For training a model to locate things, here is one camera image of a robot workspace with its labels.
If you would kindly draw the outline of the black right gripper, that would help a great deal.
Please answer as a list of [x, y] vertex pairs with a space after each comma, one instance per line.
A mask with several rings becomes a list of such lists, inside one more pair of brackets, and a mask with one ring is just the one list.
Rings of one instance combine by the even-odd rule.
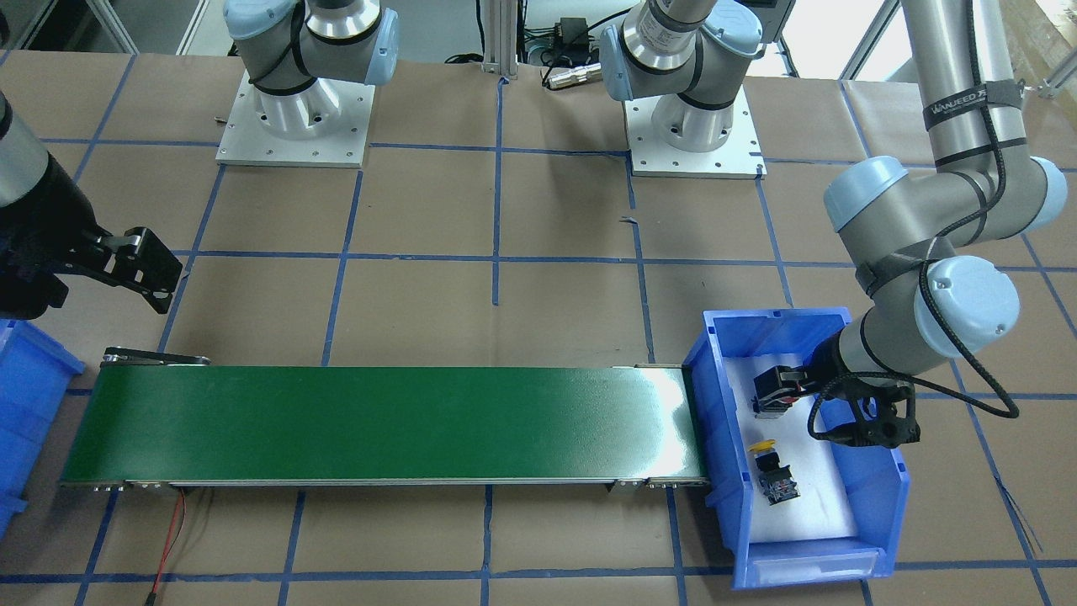
[[[115, 255], [113, 269], [104, 271]], [[31, 189], [17, 199], [17, 290], [66, 291], [59, 274], [81, 274], [140, 293], [158, 314], [172, 307], [182, 264], [145, 226], [104, 230], [80, 189]]]

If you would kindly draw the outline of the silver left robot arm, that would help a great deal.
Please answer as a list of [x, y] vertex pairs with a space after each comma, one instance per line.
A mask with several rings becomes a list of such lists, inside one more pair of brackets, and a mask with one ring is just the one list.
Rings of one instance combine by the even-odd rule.
[[936, 170], [913, 177], [895, 157], [870, 157], [825, 191], [833, 229], [873, 306], [800, 367], [758, 375], [758, 417], [780, 417], [807, 395], [847, 399], [870, 417], [869, 401], [915, 401], [920, 375], [948, 360], [965, 360], [1001, 399], [981, 410], [1019, 414], [974, 356], [1011, 330], [1018, 292], [992, 263], [959, 249], [1053, 221], [1067, 199], [1065, 177], [1029, 151], [1023, 85], [1013, 77], [999, 3], [901, 8]]

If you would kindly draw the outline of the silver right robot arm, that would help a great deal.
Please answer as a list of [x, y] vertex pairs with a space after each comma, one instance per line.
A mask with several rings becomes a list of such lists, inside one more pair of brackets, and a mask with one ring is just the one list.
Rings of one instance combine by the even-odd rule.
[[[247, 79], [225, 123], [218, 163], [358, 167], [374, 89], [393, 77], [400, 16], [377, 1], [227, 1], [223, 17]], [[62, 274], [172, 307], [182, 264], [145, 226], [115, 235], [88, 197], [3, 101], [3, 318], [59, 308]]]

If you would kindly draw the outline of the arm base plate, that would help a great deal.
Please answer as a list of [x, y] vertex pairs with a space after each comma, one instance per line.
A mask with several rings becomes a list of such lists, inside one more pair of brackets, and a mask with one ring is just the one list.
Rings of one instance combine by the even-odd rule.
[[306, 91], [272, 96], [240, 81], [220, 138], [224, 165], [361, 168], [376, 86], [316, 80]]
[[744, 89], [716, 111], [686, 104], [674, 93], [624, 101], [623, 108], [635, 177], [766, 177]]

